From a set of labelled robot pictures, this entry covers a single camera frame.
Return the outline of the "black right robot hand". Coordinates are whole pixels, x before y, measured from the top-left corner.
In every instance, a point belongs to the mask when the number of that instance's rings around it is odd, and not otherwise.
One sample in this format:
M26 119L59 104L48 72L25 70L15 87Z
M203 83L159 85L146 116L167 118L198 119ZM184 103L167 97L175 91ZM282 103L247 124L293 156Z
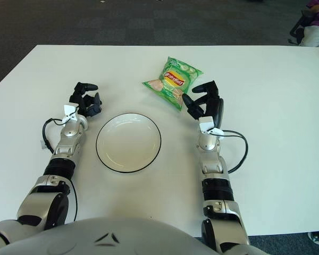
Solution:
M222 123L224 101L219 95L215 81L198 85L192 89L192 92L196 94L205 92L206 94L192 100L186 93L183 93L182 99L187 107L187 112L195 120L201 117L212 117L214 127L219 129Z

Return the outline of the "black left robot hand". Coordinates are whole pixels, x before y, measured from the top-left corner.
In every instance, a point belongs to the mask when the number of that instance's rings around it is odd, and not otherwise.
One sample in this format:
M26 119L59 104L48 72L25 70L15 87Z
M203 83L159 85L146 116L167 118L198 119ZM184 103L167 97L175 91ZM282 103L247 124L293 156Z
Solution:
M96 91L98 86L91 83L78 82L74 87L74 92L70 96L69 102L78 104L78 114L84 117L92 117L102 111L99 93L94 96L87 95L88 91Z

